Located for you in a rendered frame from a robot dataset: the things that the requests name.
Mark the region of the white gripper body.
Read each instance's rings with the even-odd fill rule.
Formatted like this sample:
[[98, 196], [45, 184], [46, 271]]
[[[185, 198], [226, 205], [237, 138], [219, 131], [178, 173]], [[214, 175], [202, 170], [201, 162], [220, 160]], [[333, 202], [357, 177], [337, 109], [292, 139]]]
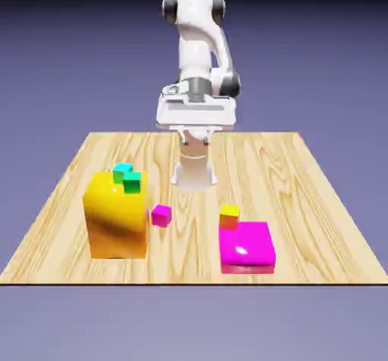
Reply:
[[192, 102], [187, 94], [160, 95], [156, 113], [159, 127], [221, 127], [236, 123], [236, 101], [230, 97], [204, 95]]

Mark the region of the large yellow box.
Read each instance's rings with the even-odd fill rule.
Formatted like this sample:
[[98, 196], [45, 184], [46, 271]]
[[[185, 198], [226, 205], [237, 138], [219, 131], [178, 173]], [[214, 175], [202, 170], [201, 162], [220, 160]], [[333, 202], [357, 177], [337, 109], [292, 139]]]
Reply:
[[126, 193], [113, 173], [96, 172], [83, 195], [89, 248], [93, 259], [144, 259], [149, 236], [147, 174], [140, 191]]

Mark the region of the small magenta cube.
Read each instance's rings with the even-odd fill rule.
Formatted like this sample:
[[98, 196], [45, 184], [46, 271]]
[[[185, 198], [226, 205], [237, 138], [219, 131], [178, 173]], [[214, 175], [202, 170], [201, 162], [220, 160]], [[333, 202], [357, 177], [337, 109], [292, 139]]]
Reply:
[[157, 204], [151, 213], [152, 224], [161, 228], [166, 228], [172, 219], [172, 208]]

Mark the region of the small cyan cube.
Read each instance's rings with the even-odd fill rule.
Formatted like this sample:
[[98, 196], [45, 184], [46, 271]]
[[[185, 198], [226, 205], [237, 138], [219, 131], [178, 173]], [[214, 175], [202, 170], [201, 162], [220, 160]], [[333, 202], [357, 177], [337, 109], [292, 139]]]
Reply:
[[116, 184], [122, 184], [124, 175], [133, 170], [133, 165], [131, 163], [118, 163], [114, 166], [112, 173], [113, 179]]

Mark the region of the large magenta box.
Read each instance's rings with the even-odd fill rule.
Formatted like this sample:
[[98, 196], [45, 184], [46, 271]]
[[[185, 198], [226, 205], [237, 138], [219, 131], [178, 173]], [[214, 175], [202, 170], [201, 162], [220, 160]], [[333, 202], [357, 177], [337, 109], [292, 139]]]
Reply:
[[276, 253], [266, 221], [239, 221], [235, 230], [219, 228], [222, 274], [269, 275]]

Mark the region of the small yellow cube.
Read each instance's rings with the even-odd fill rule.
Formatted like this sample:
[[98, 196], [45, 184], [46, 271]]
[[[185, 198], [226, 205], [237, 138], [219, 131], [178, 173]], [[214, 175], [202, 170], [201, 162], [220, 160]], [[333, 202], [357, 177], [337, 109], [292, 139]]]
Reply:
[[219, 216], [219, 228], [236, 230], [239, 223], [239, 206], [223, 204]]

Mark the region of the small green cube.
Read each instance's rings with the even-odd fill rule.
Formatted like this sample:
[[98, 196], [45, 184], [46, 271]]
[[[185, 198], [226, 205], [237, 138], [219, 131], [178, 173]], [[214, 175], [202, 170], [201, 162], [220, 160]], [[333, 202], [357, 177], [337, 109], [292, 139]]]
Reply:
[[139, 193], [141, 191], [141, 173], [139, 171], [127, 171], [123, 174], [123, 186], [125, 193]]

